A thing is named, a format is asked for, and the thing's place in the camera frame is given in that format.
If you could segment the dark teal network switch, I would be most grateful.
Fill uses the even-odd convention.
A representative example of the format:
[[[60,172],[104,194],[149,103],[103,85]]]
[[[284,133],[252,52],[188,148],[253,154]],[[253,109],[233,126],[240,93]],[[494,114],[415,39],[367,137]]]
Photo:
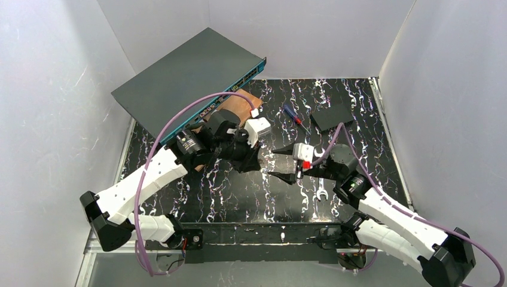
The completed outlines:
[[[266,58],[206,28],[111,94],[156,138],[167,122],[186,106],[203,96],[221,93],[178,117],[160,139],[165,144],[177,132],[216,110],[229,92],[242,88],[264,70],[266,63]]]

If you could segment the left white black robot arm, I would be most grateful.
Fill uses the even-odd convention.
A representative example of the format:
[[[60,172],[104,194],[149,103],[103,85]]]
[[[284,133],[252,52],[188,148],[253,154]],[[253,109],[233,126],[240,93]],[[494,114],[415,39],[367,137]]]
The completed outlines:
[[[198,235],[197,230],[185,231],[173,215],[135,215],[135,208],[169,183],[217,158],[229,161],[239,173],[259,171],[260,139],[270,130],[264,117],[241,124],[235,113],[221,109],[207,121],[178,132],[148,160],[148,166],[103,191],[86,191],[80,203],[102,250],[122,247],[137,231],[146,240],[166,244]]]

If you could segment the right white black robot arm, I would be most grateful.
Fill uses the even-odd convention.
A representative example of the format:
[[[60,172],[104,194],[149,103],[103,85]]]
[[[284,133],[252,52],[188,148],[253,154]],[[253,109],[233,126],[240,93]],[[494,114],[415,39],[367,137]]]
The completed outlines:
[[[292,143],[275,149],[275,154],[290,155],[296,161],[294,173],[272,172],[280,180],[294,184],[303,176],[329,179],[333,189],[355,213],[335,228],[323,228],[309,237],[322,249],[331,245],[366,245],[381,249],[422,274],[430,286],[460,286],[476,265],[468,234],[455,228],[452,233],[419,221],[418,215],[374,188],[362,174],[359,161],[349,146],[334,146],[316,166],[314,147]]]

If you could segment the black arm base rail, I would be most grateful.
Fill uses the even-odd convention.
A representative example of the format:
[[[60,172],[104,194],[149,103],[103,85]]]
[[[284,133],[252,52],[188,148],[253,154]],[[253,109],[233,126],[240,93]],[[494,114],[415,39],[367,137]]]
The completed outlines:
[[[189,251],[188,262],[279,262],[317,261],[333,264],[337,254],[349,252],[350,246],[323,242],[309,243],[333,223],[184,223],[186,229],[203,231],[202,248]]]

